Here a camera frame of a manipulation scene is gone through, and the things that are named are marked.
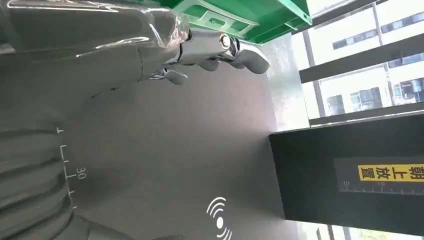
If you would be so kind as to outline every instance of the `yellow label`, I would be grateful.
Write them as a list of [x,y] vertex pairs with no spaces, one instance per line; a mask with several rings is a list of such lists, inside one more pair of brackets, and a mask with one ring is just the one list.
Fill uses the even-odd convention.
[[358,165],[361,181],[424,182],[423,164]]

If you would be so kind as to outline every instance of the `gray surface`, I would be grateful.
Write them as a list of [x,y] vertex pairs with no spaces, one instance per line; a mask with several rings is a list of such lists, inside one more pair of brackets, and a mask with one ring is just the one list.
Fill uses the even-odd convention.
[[183,69],[185,85],[127,85],[90,100],[63,126],[68,174],[88,172],[71,181],[77,213],[135,239],[213,240],[221,232],[206,209],[223,196],[231,239],[298,239],[296,223],[283,220],[265,75],[226,64],[212,73]]

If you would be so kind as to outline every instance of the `green plastic crate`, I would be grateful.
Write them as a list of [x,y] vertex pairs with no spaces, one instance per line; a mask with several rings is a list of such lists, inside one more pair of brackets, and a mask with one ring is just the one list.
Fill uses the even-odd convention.
[[192,26],[263,44],[312,24],[306,0],[155,0],[188,17]]

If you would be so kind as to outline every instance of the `metal bolt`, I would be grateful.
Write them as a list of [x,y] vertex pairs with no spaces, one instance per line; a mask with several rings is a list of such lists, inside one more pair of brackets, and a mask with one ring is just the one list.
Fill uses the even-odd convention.
[[225,50],[230,48],[231,44],[231,38],[225,33],[221,33],[219,36],[219,43],[221,44],[221,47]]

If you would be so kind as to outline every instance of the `wireless charging symbol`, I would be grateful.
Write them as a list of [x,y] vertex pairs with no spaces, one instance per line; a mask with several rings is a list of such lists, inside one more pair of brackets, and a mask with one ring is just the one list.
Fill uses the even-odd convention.
[[[216,219],[216,227],[218,229],[222,229],[224,227],[224,219],[222,216],[219,216],[219,212],[223,213],[225,207],[225,202],[227,200],[221,196],[215,198],[212,200],[207,207],[206,213]],[[231,236],[233,235],[233,232],[228,229],[227,227],[224,229],[224,231],[221,234],[216,235],[217,238],[223,239],[223,240],[230,240]]]

